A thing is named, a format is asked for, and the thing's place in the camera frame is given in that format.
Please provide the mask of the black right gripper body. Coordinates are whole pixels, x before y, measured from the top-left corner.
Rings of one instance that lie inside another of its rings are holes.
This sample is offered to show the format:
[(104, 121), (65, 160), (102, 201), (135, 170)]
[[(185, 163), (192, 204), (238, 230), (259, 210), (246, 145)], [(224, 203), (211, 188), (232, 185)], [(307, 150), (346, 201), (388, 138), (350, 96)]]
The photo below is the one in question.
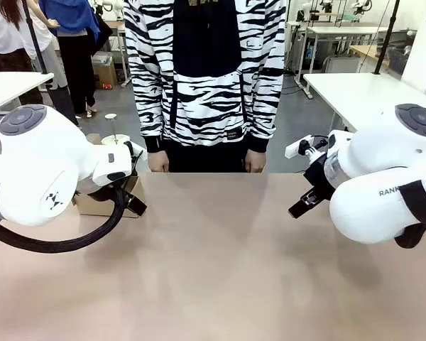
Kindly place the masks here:
[(335, 188), (329, 183), (324, 172), (324, 164), (327, 154), (323, 153), (313, 161), (304, 173), (305, 179), (312, 185), (312, 189), (306, 192), (302, 201), (311, 210), (324, 200), (330, 200)]

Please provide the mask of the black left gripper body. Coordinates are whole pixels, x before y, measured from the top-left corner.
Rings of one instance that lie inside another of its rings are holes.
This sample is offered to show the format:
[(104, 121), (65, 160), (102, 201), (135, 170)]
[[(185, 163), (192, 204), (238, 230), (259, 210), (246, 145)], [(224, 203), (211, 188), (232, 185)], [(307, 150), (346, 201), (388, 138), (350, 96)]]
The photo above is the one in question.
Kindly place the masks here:
[(91, 178), (86, 178), (78, 183), (78, 194), (88, 195), (93, 200), (104, 202), (107, 200), (114, 200), (115, 190), (119, 190), (123, 194), (125, 202), (131, 202), (134, 197), (131, 192), (137, 180), (137, 173), (132, 173), (130, 176), (120, 179), (116, 178), (107, 185), (97, 185)]

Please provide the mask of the brown cardboard cup carrier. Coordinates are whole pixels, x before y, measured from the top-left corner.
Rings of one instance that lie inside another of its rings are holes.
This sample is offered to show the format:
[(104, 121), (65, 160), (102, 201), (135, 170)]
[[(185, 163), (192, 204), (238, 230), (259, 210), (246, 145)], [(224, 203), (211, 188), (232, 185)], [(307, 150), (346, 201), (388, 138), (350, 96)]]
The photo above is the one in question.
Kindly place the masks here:
[[(126, 185), (126, 191), (137, 197), (142, 203), (137, 204), (138, 212), (130, 209), (125, 209), (123, 217), (138, 218), (143, 215), (146, 210), (145, 193), (141, 178), (133, 176)], [(73, 197), (73, 205), (77, 207), (81, 215), (94, 215), (94, 216), (109, 216), (114, 208), (114, 203), (111, 200), (96, 201), (88, 195), (76, 195)]]

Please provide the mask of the person's right forearm zebra sleeve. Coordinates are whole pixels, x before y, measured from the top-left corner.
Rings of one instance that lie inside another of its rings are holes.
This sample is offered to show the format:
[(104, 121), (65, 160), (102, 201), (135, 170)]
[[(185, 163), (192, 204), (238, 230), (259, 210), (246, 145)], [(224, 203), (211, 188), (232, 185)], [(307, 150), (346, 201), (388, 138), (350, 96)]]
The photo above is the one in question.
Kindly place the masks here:
[(128, 50), (131, 83), (141, 135), (149, 153), (163, 150), (162, 84), (154, 53)]

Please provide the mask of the person's left forearm zebra sleeve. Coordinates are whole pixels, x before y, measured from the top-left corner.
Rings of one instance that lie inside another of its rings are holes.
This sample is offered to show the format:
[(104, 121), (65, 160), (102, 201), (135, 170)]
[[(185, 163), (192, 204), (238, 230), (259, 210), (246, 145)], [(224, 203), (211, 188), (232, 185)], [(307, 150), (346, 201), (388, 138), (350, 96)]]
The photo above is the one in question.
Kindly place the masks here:
[(283, 87), (284, 45), (274, 45), (259, 65), (255, 87), (248, 148), (265, 153), (275, 132), (275, 116)]

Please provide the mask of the person's right hand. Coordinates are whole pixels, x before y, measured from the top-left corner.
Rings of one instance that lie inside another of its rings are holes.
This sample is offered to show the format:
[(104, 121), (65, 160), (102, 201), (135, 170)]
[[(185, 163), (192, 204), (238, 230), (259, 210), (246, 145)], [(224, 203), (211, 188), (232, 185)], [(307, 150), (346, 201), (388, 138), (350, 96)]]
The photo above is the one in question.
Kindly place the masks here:
[(168, 173), (169, 160), (165, 151), (148, 153), (148, 167), (152, 172)]

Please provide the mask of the person's left hand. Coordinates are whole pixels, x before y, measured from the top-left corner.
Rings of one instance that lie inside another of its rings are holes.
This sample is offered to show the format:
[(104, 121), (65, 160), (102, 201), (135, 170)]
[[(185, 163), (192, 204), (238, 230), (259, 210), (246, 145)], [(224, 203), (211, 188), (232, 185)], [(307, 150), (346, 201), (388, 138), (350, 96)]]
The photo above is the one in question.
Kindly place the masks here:
[(266, 166), (266, 153), (256, 152), (249, 149), (246, 152), (244, 165), (247, 173), (262, 173)]

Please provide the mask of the long white side table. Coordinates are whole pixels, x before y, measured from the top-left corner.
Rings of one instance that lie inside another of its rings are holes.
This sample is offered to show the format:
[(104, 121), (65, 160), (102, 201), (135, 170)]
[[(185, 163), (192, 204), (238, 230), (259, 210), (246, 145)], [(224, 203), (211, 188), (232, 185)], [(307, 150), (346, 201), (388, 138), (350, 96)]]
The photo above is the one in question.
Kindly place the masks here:
[(381, 112), (397, 104), (413, 103), (426, 108), (424, 93), (386, 74), (306, 74), (305, 80), (332, 108), (330, 130), (345, 125), (356, 131), (374, 123)]

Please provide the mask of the cardboard box on floor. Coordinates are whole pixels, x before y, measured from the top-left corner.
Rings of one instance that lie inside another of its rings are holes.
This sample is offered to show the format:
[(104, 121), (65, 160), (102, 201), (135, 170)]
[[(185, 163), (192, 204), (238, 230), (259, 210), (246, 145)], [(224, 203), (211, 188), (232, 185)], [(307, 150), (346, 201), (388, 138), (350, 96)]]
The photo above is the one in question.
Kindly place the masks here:
[(114, 63), (93, 65), (95, 86), (98, 90), (112, 90), (117, 85)]

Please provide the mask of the thin black stand pole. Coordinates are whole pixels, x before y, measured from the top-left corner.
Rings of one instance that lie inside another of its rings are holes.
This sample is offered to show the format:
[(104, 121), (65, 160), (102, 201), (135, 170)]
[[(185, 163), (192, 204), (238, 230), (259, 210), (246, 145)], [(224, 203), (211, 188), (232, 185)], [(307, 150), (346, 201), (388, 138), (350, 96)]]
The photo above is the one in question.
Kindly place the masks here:
[(37, 71), (42, 72), (43, 66), (37, 54), (37, 45), (45, 70), (54, 75), (50, 85), (47, 87), (54, 107), (75, 126), (79, 126), (68, 92), (67, 79), (61, 62), (55, 52), (53, 42), (55, 36), (49, 31), (50, 28), (59, 28), (60, 24), (55, 19), (50, 19), (45, 16), (40, 10), (37, 0), (21, 0), (19, 10), (23, 16), (19, 23), (19, 32), (28, 57), (31, 59)]

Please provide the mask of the white side table with pole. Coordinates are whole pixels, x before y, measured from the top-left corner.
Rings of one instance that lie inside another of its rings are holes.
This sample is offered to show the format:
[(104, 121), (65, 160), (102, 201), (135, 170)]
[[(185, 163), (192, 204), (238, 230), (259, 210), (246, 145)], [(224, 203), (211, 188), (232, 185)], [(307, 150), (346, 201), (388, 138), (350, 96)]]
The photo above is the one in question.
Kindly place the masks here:
[(0, 72), (0, 107), (53, 78), (52, 72)]

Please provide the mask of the person in blue top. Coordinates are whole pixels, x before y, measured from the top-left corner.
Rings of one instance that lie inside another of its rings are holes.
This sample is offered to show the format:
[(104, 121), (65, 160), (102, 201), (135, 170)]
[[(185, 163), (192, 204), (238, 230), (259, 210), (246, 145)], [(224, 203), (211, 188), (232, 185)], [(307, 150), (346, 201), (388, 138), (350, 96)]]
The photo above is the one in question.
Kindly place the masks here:
[(99, 24), (88, 0), (38, 0), (49, 19), (58, 22), (57, 37), (70, 97), (77, 116), (90, 118), (97, 113), (92, 46), (99, 35)]

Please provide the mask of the person in zebra hoodie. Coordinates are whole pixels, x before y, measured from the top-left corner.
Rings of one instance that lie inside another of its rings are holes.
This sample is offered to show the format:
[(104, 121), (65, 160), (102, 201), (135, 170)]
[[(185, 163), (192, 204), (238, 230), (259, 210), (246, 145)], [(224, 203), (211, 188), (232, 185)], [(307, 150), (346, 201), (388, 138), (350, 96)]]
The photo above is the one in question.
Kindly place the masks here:
[(124, 0), (127, 50), (154, 53), (170, 173), (243, 173), (259, 65), (287, 0)]

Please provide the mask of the black pole on long table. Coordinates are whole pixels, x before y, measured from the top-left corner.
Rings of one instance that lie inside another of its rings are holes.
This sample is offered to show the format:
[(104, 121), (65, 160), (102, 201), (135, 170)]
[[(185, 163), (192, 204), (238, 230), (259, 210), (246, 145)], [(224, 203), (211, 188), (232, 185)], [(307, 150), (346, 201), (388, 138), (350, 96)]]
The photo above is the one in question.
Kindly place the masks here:
[(399, 6), (400, 6), (400, 0), (395, 0), (393, 11), (392, 11), (390, 21), (389, 21), (389, 24), (388, 24), (388, 30), (386, 32), (386, 36), (384, 38), (383, 45), (382, 45), (382, 48), (381, 48), (381, 53), (380, 53), (378, 61), (376, 63), (376, 67), (373, 71), (374, 75), (380, 74), (380, 70), (381, 70), (381, 66), (383, 64), (383, 60), (384, 60), (384, 57), (385, 57), (385, 54), (386, 54), (386, 50), (387, 50), (388, 44), (390, 42), (391, 33), (393, 31), (393, 27), (394, 27), (394, 24), (396, 22), (397, 12), (398, 12)]

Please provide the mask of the person in white shirt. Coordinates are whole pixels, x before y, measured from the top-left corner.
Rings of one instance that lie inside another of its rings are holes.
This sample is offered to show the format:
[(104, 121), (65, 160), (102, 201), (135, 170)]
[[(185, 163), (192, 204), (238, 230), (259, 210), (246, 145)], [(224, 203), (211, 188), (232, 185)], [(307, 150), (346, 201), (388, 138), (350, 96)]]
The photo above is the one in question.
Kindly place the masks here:
[(0, 12), (0, 71), (33, 72), (18, 30)]

